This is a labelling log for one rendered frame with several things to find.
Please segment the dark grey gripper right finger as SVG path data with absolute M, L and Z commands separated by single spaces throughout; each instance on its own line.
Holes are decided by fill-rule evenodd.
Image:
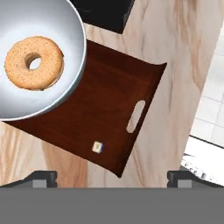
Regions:
M 167 172 L 168 188 L 208 188 L 218 187 L 218 185 L 204 179 L 198 178 L 189 171 L 168 171 Z

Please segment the white bowl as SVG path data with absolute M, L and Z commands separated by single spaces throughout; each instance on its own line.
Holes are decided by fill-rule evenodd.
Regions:
M 7 52 L 31 36 L 53 40 L 64 54 L 62 75 L 43 91 L 16 87 L 4 69 Z M 77 88 L 86 57 L 85 29 L 69 0 L 0 0 L 0 121 L 38 116 L 59 106 Z

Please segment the tan donut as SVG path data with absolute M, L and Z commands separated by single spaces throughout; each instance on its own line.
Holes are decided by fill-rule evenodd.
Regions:
M 18 88 L 43 90 L 60 77 L 63 57 L 55 42 L 34 36 L 18 41 L 7 52 L 4 68 Z

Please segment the white appliance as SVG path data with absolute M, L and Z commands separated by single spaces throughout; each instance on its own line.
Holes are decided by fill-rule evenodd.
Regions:
M 189 136 L 181 165 L 197 177 L 224 186 L 224 148 Z

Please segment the black hob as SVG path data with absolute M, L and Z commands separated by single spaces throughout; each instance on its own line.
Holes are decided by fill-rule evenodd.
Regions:
M 82 21 L 122 34 L 135 0 L 70 0 Z

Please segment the small white cube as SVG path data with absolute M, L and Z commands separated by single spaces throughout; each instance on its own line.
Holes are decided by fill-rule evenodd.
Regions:
M 95 152 L 95 153 L 102 153 L 103 143 L 95 141 L 94 145 L 93 145 L 93 148 L 92 148 L 92 151 Z

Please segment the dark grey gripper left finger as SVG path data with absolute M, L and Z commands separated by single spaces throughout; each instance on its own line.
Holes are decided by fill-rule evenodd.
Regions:
M 56 171 L 34 171 L 24 179 L 20 179 L 3 187 L 54 188 L 57 187 Z

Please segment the dark brown wooden tray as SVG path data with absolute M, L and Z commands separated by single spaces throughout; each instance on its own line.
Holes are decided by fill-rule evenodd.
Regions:
M 10 125 L 121 177 L 165 68 L 88 41 L 86 68 L 71 96 Z M 102 153 L 92 151 L 95 141 Z

